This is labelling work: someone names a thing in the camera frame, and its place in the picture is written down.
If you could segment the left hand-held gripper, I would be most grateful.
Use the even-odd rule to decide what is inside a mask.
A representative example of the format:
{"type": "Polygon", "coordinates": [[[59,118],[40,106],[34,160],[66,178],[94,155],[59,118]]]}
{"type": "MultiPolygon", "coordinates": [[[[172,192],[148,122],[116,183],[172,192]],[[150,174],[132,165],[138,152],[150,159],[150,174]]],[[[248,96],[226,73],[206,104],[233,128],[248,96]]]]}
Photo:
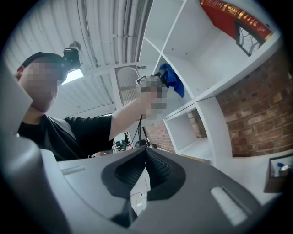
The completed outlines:
{"type": "Polygon", "coordinates": [[[157,72],[155,75],[142,76],[136,80],[136,85],[140,92],[166,93],[169,89],[167,80],[163,72],[157,72]]]}

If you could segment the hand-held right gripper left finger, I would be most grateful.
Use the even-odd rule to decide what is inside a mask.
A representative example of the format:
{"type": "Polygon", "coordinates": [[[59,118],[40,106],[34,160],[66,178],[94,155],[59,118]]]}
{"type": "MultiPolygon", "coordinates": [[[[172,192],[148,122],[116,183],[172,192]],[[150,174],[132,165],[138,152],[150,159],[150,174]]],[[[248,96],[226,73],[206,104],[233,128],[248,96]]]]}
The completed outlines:
{"type": "Polygon", "coordinates": [[[131,207],[130,191],[145,169],[145,152],[146,150],[142,148],[128,153],[126,157],[108,164],[101,174],[102,182],[110,194],[125,199],[122,211],[111,218],[112,222],[125,228],[137,218],[131,207]]]}

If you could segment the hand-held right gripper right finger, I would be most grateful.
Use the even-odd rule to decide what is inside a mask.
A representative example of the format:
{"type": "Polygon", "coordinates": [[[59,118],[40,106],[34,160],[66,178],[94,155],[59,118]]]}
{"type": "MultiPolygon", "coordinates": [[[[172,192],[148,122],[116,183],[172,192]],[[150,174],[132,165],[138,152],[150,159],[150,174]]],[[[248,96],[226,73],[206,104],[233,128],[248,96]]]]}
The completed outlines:
{"type": "Polygon", "coordinates": [[[148,201],[167,200],[175,195],[186,180],[184,168],[153,149],[145,149],[145,166],[150,177],[148,201]]]}

